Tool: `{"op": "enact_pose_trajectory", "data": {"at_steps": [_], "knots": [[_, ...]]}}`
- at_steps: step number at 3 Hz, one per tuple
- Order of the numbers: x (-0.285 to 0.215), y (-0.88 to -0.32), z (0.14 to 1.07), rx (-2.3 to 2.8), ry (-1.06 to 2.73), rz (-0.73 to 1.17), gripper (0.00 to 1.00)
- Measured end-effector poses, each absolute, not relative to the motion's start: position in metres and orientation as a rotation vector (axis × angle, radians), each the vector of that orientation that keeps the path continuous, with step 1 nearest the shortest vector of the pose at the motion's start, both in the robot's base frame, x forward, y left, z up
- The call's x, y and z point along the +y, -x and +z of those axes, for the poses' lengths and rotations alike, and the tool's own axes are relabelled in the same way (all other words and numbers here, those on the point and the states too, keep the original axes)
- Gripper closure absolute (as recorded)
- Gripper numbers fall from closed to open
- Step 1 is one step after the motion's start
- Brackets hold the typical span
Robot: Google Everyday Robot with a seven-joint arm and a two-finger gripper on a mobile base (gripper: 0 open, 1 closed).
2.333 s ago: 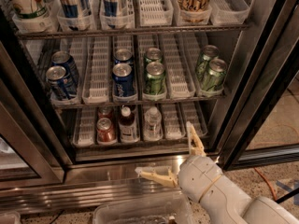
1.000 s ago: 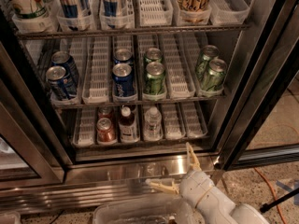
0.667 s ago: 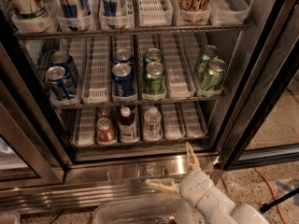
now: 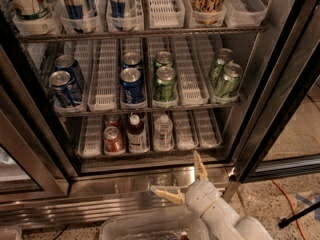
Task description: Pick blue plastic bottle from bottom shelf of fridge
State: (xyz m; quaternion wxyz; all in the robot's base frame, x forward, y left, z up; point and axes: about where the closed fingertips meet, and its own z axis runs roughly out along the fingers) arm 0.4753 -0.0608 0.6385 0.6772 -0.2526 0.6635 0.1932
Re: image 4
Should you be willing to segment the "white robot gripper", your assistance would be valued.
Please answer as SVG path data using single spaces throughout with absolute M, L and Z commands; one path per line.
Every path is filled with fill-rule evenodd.
M 219 190 L 208 180 L 207 170 L 202 162 L 200 154 L 195 151 L 194 172 L 197 179 L 186 192 L 181 192 L 177 186 L 151 185 L 150 190 L 157 196 L 165 198 L 177 205 L 184 205 L 196 217 L 213 217 L 221 214 L 218 200 L 221 197 Z

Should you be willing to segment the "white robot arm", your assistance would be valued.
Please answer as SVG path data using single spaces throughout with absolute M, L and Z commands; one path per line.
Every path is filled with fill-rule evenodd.
M 221 196 L 208 179 L 200 154 L 195 151 L 195 180 L 185 192 L 180 187 L 151 185 L 159 197 L 185 206 L 199 218 L 217 240 L 273 240 L 265 227 L 254 217 L 241 217 Z

